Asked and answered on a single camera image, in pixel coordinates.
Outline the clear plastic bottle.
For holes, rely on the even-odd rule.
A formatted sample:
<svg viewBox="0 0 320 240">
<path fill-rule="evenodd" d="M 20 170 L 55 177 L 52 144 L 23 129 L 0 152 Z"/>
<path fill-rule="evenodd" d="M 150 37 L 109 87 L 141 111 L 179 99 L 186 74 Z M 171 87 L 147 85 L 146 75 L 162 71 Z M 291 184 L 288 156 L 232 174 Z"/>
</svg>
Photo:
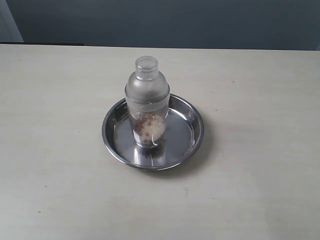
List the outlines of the clear plastic bottle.
<svg viewBox="0 0 320 240">
<path fill-rule="evenodd" d="M 170 100 L 170 86 L 159 71 L 158 60 L 137 58 L 124 92 L 135 142 L 142 148 L 157 147 L 166 130 Z"/>
</svg>

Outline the round stainless steel plate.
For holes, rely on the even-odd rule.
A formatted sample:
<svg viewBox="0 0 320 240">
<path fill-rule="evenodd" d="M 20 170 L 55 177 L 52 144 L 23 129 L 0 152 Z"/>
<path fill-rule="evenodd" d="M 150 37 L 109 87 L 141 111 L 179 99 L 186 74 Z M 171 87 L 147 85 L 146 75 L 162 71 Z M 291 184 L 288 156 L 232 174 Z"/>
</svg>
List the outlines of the round stainless steel plate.
<svg viewBox="0 0 320 240">
<path fill-rule="evenodd" d="M 131 130 L 125 99 L 106 114 L 102 138 L 108 151 L 121 163 L 148 171 L 173 168 L 189 159 L 199 149 L 205 126 L 197 109 L 182 97 L 171 94 L 167 128 L 160 145 L 151 149 L 136 144 Z"/>
</svg>

